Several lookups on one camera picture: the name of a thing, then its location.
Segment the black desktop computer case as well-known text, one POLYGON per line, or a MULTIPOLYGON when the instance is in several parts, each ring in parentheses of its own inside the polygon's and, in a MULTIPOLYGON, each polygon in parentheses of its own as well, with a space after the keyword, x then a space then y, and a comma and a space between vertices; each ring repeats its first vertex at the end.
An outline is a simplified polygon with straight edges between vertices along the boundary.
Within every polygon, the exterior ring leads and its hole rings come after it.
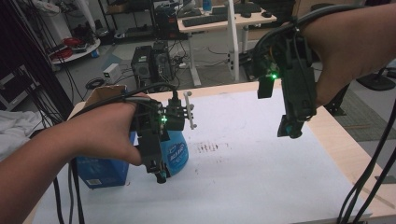
POLYGON ((176 40, 179 36, 177 15, 173 7, 157 6, 154 9, 157 36, 162 40, 176 40))

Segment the white table mat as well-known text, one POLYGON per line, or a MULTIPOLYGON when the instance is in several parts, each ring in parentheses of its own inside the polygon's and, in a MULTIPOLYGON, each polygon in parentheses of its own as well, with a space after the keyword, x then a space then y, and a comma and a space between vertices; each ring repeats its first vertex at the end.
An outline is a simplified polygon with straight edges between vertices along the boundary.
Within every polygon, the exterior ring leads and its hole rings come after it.
POLYGON ((192 93, 186 166, 159 184, 131 167, 125 185, 80 187, 87 224, 334 223, 352 185, 309 127, 276 135, 281 91, 192 93))

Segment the white desk with legs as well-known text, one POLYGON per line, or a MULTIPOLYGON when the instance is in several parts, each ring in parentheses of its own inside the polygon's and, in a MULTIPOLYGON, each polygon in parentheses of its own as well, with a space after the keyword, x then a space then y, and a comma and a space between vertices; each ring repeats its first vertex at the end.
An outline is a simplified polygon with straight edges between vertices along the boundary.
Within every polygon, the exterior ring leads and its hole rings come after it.
POLYGON ((249 18, 244 18, 241 14, 234 14, 234 3, 232 0, 228 0, 226 4, 228 9, 227 21, 217 21, 213 23, 198 24, 194 26, 185 26, 184 19, 178 19, 177 25, 181 33, 188 35, 188 43, 190 50, 190 63, 189 68, 191 72, 191 78, 194 87, 201 87, 201 79, 199 78, 198 71, 195 66, 194 54, 193 54, 193 33, 198 32, 210 32, 216 30, 225 30, 227 32, 226 40, 228 47, 228 58, 227 64, 230 74, 234 82, 238 82, 240 79, 239 75, 239 43, 242 43, 243 51, 247 51, 248 45, 248 27, 249 25, 258 25, 262 23, 271 23, 276 21, 276 16, 271 15, 270 17, 264 17, 262 13, 267 13, 267 10, 261 9, 260 12, 252 13, 249 18))

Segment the black computer tower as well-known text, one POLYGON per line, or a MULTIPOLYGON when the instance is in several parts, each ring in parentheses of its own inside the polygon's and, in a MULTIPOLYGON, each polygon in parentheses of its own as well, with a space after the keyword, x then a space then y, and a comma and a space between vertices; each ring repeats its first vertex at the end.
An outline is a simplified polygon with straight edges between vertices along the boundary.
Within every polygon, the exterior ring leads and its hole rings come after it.
POLYGON ((157 82, 169 82, 175 78, 167 41, 155 41, 151 46, 134 50, 131 61, 136 86, 142 88, 157 82))

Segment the small white box device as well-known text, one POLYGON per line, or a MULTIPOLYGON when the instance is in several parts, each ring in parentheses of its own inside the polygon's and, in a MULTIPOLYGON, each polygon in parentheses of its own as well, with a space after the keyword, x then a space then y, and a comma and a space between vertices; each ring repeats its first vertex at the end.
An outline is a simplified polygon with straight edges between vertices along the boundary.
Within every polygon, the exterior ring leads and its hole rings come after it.
POLYGON ((112 63, 107 69, 103 71, 103 74, 107 83, 116 83, 122 75, 120 65, 118 63, 112 63))

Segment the black keyboard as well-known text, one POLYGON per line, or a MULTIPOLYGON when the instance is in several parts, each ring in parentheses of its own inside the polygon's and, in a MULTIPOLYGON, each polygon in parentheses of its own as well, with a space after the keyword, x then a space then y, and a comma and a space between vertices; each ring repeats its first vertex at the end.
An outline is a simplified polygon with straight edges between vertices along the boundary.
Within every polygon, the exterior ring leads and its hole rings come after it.
POLYGON ((205 24, 222 22, 227 20, 228 20, 228 16, 226 14, 219 14, 219 15, 209 15, 209 16, 186 19, 182 21, 182 24, 185 27, 192 27, 192 26, 205 25, 205 24))

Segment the round white table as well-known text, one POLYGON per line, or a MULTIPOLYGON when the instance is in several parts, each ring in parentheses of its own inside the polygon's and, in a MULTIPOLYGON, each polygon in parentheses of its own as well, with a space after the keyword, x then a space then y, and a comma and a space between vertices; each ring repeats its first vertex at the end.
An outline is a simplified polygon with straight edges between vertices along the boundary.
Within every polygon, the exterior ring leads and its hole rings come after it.
POLYGON ((76 59, 79 59, 96 51, 99 48, 100 44, 101 44, 101 40, 99 38, 96 38, 95 42, 92 45, 89 45, 84 52, 73 53, 70 57, 54 59, 51 62, 53 64, 60 64, 60 63, 68 63, 74 61, 76 59))

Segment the blue spray bottle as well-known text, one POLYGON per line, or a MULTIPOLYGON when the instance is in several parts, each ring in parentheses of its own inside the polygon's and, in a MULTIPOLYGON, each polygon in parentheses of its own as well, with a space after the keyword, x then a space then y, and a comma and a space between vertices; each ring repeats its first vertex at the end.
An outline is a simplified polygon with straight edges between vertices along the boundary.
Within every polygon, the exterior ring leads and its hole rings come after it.
POLYGON ((189 159, 189 150, 182 131, 168 131, 169 139, 161 142, 163 164, 167 177, 179 173, 189 159))

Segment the person's left hand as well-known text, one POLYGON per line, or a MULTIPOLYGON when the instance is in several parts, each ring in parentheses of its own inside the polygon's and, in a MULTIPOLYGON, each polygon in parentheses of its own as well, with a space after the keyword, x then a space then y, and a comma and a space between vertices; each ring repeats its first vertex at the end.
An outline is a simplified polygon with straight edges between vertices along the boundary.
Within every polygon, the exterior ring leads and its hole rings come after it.
POLYGON ((67 121, 73 134, 73 155, 117 159, 141 165, 140 153, 129 138, 136 109, 135 101, 112 103, 67 121))

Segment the white cloth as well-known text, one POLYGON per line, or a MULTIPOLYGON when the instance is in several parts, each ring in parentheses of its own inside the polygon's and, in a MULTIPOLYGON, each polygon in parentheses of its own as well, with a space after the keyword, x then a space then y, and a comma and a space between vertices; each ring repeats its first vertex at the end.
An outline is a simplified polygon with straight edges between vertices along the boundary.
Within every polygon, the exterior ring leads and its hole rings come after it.
POLYGON ((30 135, 43 127, 38 112, 0 110, 0 161, 25 144, 30 135))

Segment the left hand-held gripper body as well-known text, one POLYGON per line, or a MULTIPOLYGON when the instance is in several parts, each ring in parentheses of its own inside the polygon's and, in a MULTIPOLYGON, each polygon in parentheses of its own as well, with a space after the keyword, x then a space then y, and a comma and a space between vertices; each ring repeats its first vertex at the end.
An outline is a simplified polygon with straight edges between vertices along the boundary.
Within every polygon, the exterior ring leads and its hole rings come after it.
POLYGON ((167 105, 154 99, 139 100, 140 106, 134 115, 132 128, 137 133, 138 149, 143 164, 160 164, 162 162, 161 141, 168 141, 168 131, 183 131, 185 121, 193 130, 197 125, 193 121, 190 102, 191 91, 184 91, 185 104, 181 103, 177 92, 168 100, 167 105))

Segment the person's right hand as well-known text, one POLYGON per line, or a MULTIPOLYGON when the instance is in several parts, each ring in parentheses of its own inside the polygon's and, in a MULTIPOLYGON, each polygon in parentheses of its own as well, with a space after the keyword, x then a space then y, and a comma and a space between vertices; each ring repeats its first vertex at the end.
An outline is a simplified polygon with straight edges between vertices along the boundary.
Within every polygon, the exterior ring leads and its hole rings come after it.
POLYGON ((316 105, 326 105, 352 80, 396 59, 396 3, 321 17, 302 35, 322 62, 316 105))

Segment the blue cardboard box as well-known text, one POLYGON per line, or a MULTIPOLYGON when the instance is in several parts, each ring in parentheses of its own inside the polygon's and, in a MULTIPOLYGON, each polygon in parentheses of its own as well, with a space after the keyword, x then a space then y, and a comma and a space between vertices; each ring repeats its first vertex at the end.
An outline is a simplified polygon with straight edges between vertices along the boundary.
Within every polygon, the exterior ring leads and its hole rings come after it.
MULTIPOLYGON (((126 93, 125 85, 95 88, 85 102, 84 108, 110 97, 126 93)), ((109 158, 77 157, 78 176, 90 189, 123 186, 130 163, 109 158)))

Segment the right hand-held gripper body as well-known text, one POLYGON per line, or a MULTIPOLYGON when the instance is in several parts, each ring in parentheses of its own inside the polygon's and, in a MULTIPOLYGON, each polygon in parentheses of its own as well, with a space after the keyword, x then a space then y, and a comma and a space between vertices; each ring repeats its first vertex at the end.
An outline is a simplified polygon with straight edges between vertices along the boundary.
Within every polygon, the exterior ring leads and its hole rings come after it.
POLYGON ((305 122, 316 115, 315 78, 311 50, 297 20, 264 35, 252 53, 253 75, 259 80, 258 98, 270 98, 281 80, 286 117, 305 122))

